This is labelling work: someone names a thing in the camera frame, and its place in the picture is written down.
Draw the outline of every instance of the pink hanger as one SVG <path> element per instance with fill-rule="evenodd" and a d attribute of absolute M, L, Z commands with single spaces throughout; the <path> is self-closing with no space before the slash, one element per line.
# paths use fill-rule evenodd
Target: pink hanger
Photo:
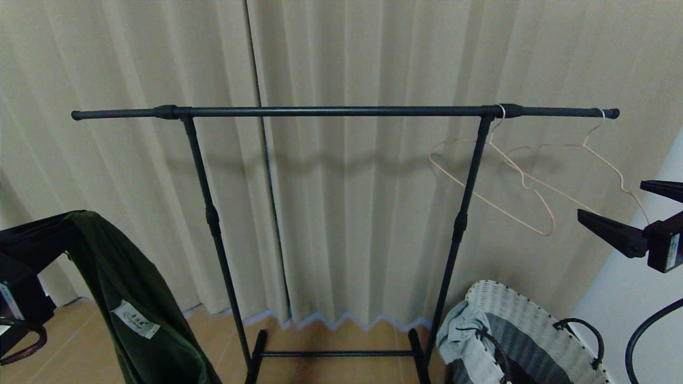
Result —
<path fill-rule="evenodd" d="M 550 207 L 548 207 L 548 204 L 546 203 L 546 200 L 541 196 L 540 193 L 538 193 L 538 191 L 536 191 L 535 189 L 532 189 L 531 187 L 528 187 L 528 186 L 526 185 L 525 176 L 528 176 L 528 174 L 526 174 L 525 172 L 523 172 L 522 169 L 520 169 L 520 168 L 517 166 L 517 164 L 515 164 L 515 162 L 514 162 L 510 157 L 508 157 L 503 151 L 501 151 L 497 146 L 495 146 L 495 144 L 492 143 L 493 134 L 495 133 L 496 129 L 497 129 L 497 128 L 503 123 L 503 121 L 505 120 L 505 107 L 503 107 L 503 106 L 500 105 L 500 104 L 498 104 L 498 106 L 500 106 L 500 108 L 503 110 L 503 118 L 502 118 L 501 121 L 500 121 L 498 124 L 496 124 L 496 125 L 493 127 L 493 129 L 491 130 L 491 134 L 490 134 L 490 136 L 489 136 L 489 140 L 486 142 L 486 145 L 487 145 L 487 146 L 490 146 L 491 148 L 493 148 L 494 150 L 496 150 L 496 152 L 498 152 L 498 153 L 504 158 L 506 164 L 508 164 L 510 167 L 513 167 L 514 169 L 516 169 L 516 170 L 519 172 L 519 174 L 520 174 L 520 176 L 521 176 L 521 184 L 522 184 L 522 187 L 523 187 L 524 189 L 528 190 L 528 191 L 533 191 L 533 192 L 536 194 L 536 197 L 538 197 L 538 199 L 541 201 L 541 203 L 543 203 L 543 206 L 545 207 L 546 212 L 548 212 L 548 216 L 550 216 L 550 230 L 547 231 L 547 232 L 543 232 L 543 231 L 541 231 L 541 230 L 539 230 L 539 229 L 537 229 L 537 228 L 534 228 L 533 226 L 529 225 L 528 223 L 525 223 L 523 220 L 520 220 L 520 219 L 518 219 L 517 217 L 513 216 L 511 213 L 509 213 L 509 212 L 503 210 L 501 207 L 497 206 L 496 204 L 493 204 L 492 202 L 488 201 L 486 198 L 482 197 L 480 194 L 474 192 L 474 196 L 478 197 L 478 198 L 481 199 L 483 202 L 487 203 L 488 205 L 492 206 L 493 208 L 496 208 L 498 211 L 500 211 L 500 212 L 503 213 L 504 215 L 508 216 L 510 219 L 513 219 L 513 220 L 517 221 L 519 224 L 522 224 L 523 226 L 529 228 L 530 230 L 532 230 L 532 231 L 534 231 L 534 232 L 536 232 L 536 233 L 538 233 L 538 234 L 540 234 L 540 235 L 542 235 L 542 236 L 550 236 L 551 234 L 553 234 L 553 231 L 555 231 L 555 217 L 553 216 L 553 212 L 550 210 Z M 434 166 L 436 166 L 437 168 L 439 168 L 443 173 L 445 173 L 446 175 L 448 175 L 448 177 L 450 177 L 451 179 L 453 179 L 453 181 L 457 182 L 458 184 L 460 184 L 460 186 L 464 187 L 465 184 L 464 184 L 463 182 L 461 182 L 460 180 L 458 180 L 455 176 L 451 175 L 447 170 L 443 169 L 443 167 L 441 167 L 439 164 L 437 164 L 436 161 L 432 158 L 432 157 L 434 156 L 434 151 L 437 149 L 437 147 L 442 146 L 442 145 L 447 145 L 447 144 L 455 143 L 456 141 L 465 141 L 465 142 L 468 142 L 468 143 L 474 143 L 474 142 L 475 142 L 475 140 L 461 139 L 461 138 L 456 138 L 456 139 L 451 140 L 451 141 L 442 141 L 442 142 L 440 142 L 440 143 L 438 143 L 438 144 L 436 144 L 435 146 L 432 147 L 432 149 L 431 149 L 431 151 L 430 151 L 430 155 L 429 155 L 429 161 L 430 161 L 432 164 L 434 164 Z"/>
<path fill-rule="evenodd" d="M 603 163 L 607 164 L 607 166 L 610 167 L 610 168 L 619 176 L 619 187 L 620 187 L 620 189 L 622 190 L 622 192 L 624 192 L 624 193 L 630 195 L 630 196 L 636 201 L 636 203 L 638 203 L 638 207 L 640 207 L 640 210 L 643 212 L 643 215 L 645 216 L 645 220 L 647 221 L 648 224 L 650 224 L 650 218 L 648 217 L 648 215 L 647 215 L 647 213 L 646 213 L 646 211 L 645 211 L 645 207 L 643 207 L 643 203 L 641 202 L 641 200 L 640 200 L 640 199 L 638 198 L 638 196 L 636 196 L 633 192 L 631 192 L 631 191 L 629 191 L 628 189 L 625 188 L 625 186 L 624 186 L 624 175 L 623 175 L 623 174 L 622 174 L 614 165 L 612 165 L 611 163 L 609 163 L 604 157 L 600 156 L 597 152 L 595 152 L 593 149 L 591 149 L 591 148 L 587 145 L 587 143 L 588 143 L 588 138 L 590 137 L 591 133 L 593 133 L 593 131 L 595 131 L 596 129 L 600 128 L 600 126 L 602 126 L 602 123 L 603 123 L 604 120 L 605 120 L 604 111 L 600 109 L 600 112 L 602 112 L 602 120 L 600 121 L 600 123 L 599 123 L 597 126 L 593 127 L 590 131 L 588 131 L 588 133 L 586 134 L 586 138 L 583 140 L 583 143 L 581 143 L 581 144 L 577 144 L 577 143 L 544 143 L 544 144 L 541 144 L 540 146 L 536 147 L 535 149 L 532 148 L 532 147 L 529 147 L 529 146 L 522 146 L 522 147 L 513 148 L 513 149 L 507 151 L 507 153 L 508 153 L 508 154 L 511 154 L 511 153 L 513 153 L 514 151 L 521 150 L 521 149 L 528 149 L 528 150 L 530 150 L 530 151 L 538 151 L 538 150 L 540 150 L 540 149 L 543 148 L 543 147 L 550 147 L 550 146 L 556 146 L 556 147 L 558 147 L 558 146 L 559 146 L 559 147 L 578 147 L 578 148 L 583 148 L 583 149 L 585 149 L 586 151 L 588 151 L 590 154 L 592 154 L 592 155 L 594 155 L 595 157 L 597 157 L 600 161 L 602 161 Z M 526 173 L 526 172 L 524 172 L 524 171 L 521 171 L 521 170 L 519 169 L 519 167 L 517 166 L 517 164 L 515 164 L 514 162 L 511 162 L 511 161 L 508 162 L 508 159 L 505 159 L 505 164 L 507 164 L 508 166 L 512 167 L 513 169 L 516 169 L 518 172 L 521 172 L 521 173 L 524 174 L 526 177 L 528 177 L 528 178 L 530 178 L 530 179 L 532 179 L 532 180 L 538 182 L 539 184 L 543 185 L 544 187 L 550 189 L 551 191 L 557 192 L 557 193 L 559 193 L 560 195 L 566 197 L 567 199 L 573 201 L 574 203 L 577 203 L 579 206 L 585 208 L 586 210 L 588 210 L 588 211 L 590 211 L 590 212 L 593 212 L 593 213 L 596 213 L 595 210 L 593 210 L 593 209 L 587 207 L 586 205 L 580 203 L 578 200 L 574 199 L 573 197 L 570 197 L 569 195 L 567 195 L 566 193 L 560 191 L 559 189 L 557 189 L 557 188 L 555 188 L 555 187 L 553 187 L 553 186 L 551 186 L 551 185 L 549 185 L 549 184 L 546 184 L 545 182 L 542 182 L 541 180 L 538 180 L 537 178 L 534 178 L 533 176 L 529 175 L 528 173 Z"/>

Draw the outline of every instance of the garment rack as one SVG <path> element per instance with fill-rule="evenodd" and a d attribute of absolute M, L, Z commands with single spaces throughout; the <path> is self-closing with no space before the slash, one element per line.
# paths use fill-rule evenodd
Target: garment rack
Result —
<path fill-rule="evenodd" d="M 569 116 L 578 118 L 602 118 L 616 119 L 619 117 L 619 109 L 597 109 L 597 108 L 539 108 L 523 107 L 515 104 L 502 104 L 505 108 L 505 118 L 516 118 L 519 116 Z M 242 317 L 235 296 L 235 288 L 232 283 L 232 276 L 225 255 L 225 248 L 221 240 L 221 230 L 219 227 L 219 215 L 213 205 L 211 192 L 209 190 L 206 170 L 199 149 L 197 140 L 197 130 L 194 118 L 205 117 L 252 117 L 252 118 L 274 118 L 274 117 L 305 117 L 305 116 L 478 116 L 479 131 L 477 141 L 472 153 L 467 182 L 465 184 L 460 211 L 458 212 L 454 225 L 451 247 L 448 252 L 448 259 L 443 272 L 441 289 L 439 290 L 434 317 L 432 318 L 432 328 L 425 350 L 422 350 L 417 332 L 411 329 L 408 332 L 410 349 L 397 351 L 266 351 L 266 340 L 268 334 L 262 329 L 256 337 L 256 343 L 252 352 L 249 351 L 245 328 L 242 324 Z M 412 356 L 415 360 L 415 368 L 420 384 L 429 384 L 430 377 L 428 366 L 434 344 L 436 342 L 436 331 L 443 315 L 443 308 L 446 301 L 446 294 L 450 285 L 453 268 L 458 255 L 458 248 L 462 241 L 462 235 L 467 227 L 467 211 L 474 190 L 474 184 L 482 160 L 486 136 L 496 118 L 503 118 L 503 109 L 500 105 L 484 105 L 480 107 L 214 107 L 214 108 L 194 108 L 177 107 L 175 105 L 162 105 L 151 109 L 118 109 L 109 111 L 73 111 L 71 117 L 74 120 L 87 119 L 109 119 L 109 118 L 160 118 L 166 120 L 182 121 L 185 132 L 190 143 L 190 149 L 199 176 L 204 202 L 206 203 L 206 221 L 214 239 L 216 251 L 225 287 L 233 311 L 237 334 L 242 347 L 242 353 L 247 364 L 247 378 L 245 384 L 253 384 L 258 378 L 259 368 L 264 357 L 378 357 L 378 356 Z"/>

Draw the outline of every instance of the green cloth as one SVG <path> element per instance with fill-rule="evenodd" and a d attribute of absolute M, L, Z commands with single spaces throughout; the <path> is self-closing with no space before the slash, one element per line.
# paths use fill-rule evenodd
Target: green cloth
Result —
<path fill-rule="evenodd" d="M 65 220 L 84 235 L 68 254 L 104 316 L 126 384 L 219 384 L 166 282 L 142 252 L 95 212 L 73 212 Z M 151 338 L 112 313 L 122 300 L 160 326 Z"/>

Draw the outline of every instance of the beige curtain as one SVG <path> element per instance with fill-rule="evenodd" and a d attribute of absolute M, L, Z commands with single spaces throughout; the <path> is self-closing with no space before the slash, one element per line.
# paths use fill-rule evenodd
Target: beige curtain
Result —
<path fill-rule="evenodd" d="M 619 107 L 591 144 L 637 190 L 680 127 L 682 16 L 674 3 L 5 2 L 0 165 L 13 213 L 3 225 L 96 210 L 156 263 L 183 308 L 226 308 L 182 125 L 68 115 L 169 103 Z M 516 118 L 497 144 L 580 141 L 597 122 Z M 295 320 L 429 318 L 462 188 L 427 156 L 444 139 L 474 138 L 476 126 L 272 118 L 262 136 L 257 119 L 197 119 L 244 315 L 270 308 L 285 319 L 289 301 Z M 437 160 L 464 180 L 471 150 L 449 146 Z M 485 156 L 477 192 L 545 228 L 518 176 Z M 604 215 L 628 220 L 636 209 L 609 169 L 576 150 L 516 159 Z M 571 312 L 609 248 L 576 223 L 576 206 L 542 192 L 557 220 L 548 238 L 473 200 L 449 303 L 489 278 L 556 316 Z M 56 265 L 46 285 L 88 295 L 69 261 Z"/>

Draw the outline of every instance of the white and gray basket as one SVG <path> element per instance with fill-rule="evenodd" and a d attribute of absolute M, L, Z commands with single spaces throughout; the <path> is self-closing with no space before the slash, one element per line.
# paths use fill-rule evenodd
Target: white and gray basket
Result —
<path fill-rule="evenodd" d="M 488 333 L 508 361 L 514 361 L 536 383 L 610 382 L 602 367 L 602 337 L 585 321 L 574 318 L 558 321 L 533 301 L 490 280 L 475 283 L 465 299 L 486 314 L 491 326 Z M 596 334 L 597 357 L 574 335 L 568 323 L 582 323 Z M 487 351 L 479 340 L 471 353 L 453 362 L 452 370 L 455 384 L 499 384 L 509 378 L 492 351 Z"/>

